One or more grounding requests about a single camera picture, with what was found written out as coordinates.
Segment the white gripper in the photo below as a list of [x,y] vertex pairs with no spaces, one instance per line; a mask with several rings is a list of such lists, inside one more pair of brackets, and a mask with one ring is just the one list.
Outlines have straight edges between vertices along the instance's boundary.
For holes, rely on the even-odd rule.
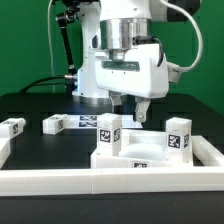
[[158,44],[138,45],[126,52],[124,61],[110,60],[106,51],[95,54],[96,82],[100,88],[114,91],[110,93],[114,114],[123,113],[120,93],[124,93],[137,96],[134,121],[147,120],[150,99],[164,97],[169,88],[166,58],[161,64],[159,59]]

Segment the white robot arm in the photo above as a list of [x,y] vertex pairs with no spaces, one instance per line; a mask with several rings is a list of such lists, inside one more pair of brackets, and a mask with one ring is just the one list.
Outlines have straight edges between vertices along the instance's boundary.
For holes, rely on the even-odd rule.
[[[135,97],[133,119],[144,122],[150,101],[167,95],[169,84],[197,65],[203,51],[199,29],[197,56],[182,67],[166,59],[159,38],[150,33],[153,22],[192,21],[202,0],[62,0],[66,7],[60,24],[68,61],[67,79],[77,95],[87,100],[110,99],[122,111],[121,96]],[[74,66],[66,26],[83,24],[86,58]]]

